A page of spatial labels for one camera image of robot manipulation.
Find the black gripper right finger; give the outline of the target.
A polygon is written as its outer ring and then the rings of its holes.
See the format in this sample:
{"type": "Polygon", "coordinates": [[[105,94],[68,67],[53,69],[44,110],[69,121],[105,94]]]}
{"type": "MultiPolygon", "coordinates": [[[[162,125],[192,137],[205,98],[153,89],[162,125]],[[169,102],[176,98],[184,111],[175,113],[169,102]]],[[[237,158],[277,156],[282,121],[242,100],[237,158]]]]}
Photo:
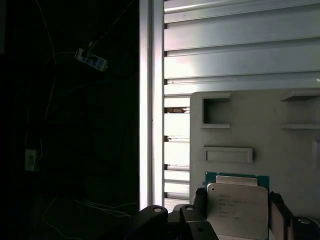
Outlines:
{"type": "Polygon", "coordinates": [[[319,240],[320,224],[311,218],[294,215],[279,193],[271,192],[269,229],[276,240],[319,240]]]}

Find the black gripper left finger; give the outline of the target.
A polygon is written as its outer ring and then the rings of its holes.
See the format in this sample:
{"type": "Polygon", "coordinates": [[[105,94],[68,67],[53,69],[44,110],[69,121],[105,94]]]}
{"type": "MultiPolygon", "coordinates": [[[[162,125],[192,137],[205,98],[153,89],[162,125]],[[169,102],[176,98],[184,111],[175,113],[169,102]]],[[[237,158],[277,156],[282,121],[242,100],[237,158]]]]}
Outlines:
{"type": "Polygon", "coordinates": [[[172,212],[150,205],[109,229],[101,240],[217,240],[207,221],[208,194],[204,187],[194,193],[192,204],[180,204],[172,212]]]}

